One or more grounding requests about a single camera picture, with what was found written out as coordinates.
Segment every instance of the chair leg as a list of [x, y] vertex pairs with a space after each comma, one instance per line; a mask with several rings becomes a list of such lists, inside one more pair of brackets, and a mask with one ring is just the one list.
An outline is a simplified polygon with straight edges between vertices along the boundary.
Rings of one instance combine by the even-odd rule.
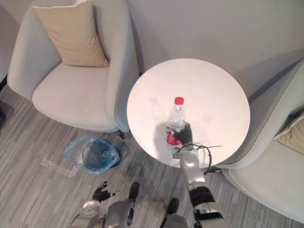
[[124, 132], [122, 132], [121, 130], [118, 130], [117, 133], [121, 137], [121, 139], [124, 140]]
[[2, 109], [0, 107], [0, 126], [2, 124], [4, 124], [5, 120], [6, 120], [6, 115], [5, 115], [5, 113], [2, 111]]
[[221, 172], [221, 170], [218, 167], [211, 166], [211, 168], [209, 169], [209, 172]]

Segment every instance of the bottle label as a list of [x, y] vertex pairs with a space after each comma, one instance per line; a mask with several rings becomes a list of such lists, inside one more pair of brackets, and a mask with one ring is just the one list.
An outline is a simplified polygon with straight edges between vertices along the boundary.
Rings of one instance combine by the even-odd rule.
[[167, 131], [166, 142], [167, 142], [168, 144], [171, 144], [171, 145], [179, 145], [179, 144], [180, 144], [180, 141], [178, 141], [178, 140], [173, 136], [173, 134], [171, 134], [169, 131]]

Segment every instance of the white armchair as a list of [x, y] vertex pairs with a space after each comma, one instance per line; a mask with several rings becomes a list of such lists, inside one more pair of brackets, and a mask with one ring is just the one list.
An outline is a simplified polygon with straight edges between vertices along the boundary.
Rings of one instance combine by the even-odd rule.
[[250, 104], [250, 127], [241, 147], [217, 165], [248, 196], [304, 223], [304, 156], [274, 136], [287, 116], [304, 106], [304, 60]]
[[46, 116], [70, 126], [129, 131], [126, 107], [139, 72], [125, 0], [94, 0], [97, 31], [109, 67], [67, 66], [31, 6], [74, 5], [74, 0], [36, 0], [15, 44], [9, 87]]

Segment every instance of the cable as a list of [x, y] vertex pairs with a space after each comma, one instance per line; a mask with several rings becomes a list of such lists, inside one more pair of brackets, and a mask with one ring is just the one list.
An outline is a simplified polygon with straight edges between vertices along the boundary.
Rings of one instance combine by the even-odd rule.
[[211, 152], [210, 152], [209, 148], [208, 148], [207, 146], [203, 146], [203, 145], [197, 145], [197, 144], [193, 144], [193, 143], [188, 143], [188, 144], [183, 145], [182, 147], [180, 147], [180, 148], [178, 149], [178, 151], [177, 151], [175, 154], [178, 154], [179, 152], [181, 152], [181, 150], [182, 150], [183, 148], [188, 147], [188, 146], [196, 146], [197, 148], [196, 148], [195, 150], [197, 150], [197, 151], [198, 151], [199, 149], [201, 149], [201, 148], [207, 149], [207, 151], [208, 151], [208, 156], [209, 156], [209, 165], [208, 165], [207, 170], [204, 172], [204, 175], [206, 175], [206, 174], [210, 171], [211, 164], [212, 164], [212, 155], [211, 155]]

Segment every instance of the chair cushion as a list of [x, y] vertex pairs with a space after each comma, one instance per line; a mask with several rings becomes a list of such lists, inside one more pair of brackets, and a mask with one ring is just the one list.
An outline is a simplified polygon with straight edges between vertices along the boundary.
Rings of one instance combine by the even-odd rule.
[[223, 169], [238, 189], [271, 209], [304, 223], [304, 156], [272, 141], [242, 169]]
[[71, 66], [108, 67], [91, 1], [74, 6], [33, 7], [62, 61]]
[[108, 67], [67, 66], [60, 63], [37, 86], [34, 106], [46, 116], [93, 131], [118, 130], [105, 111]]
[[304, 112], [277, 134], [274, 140], [304, 155]]

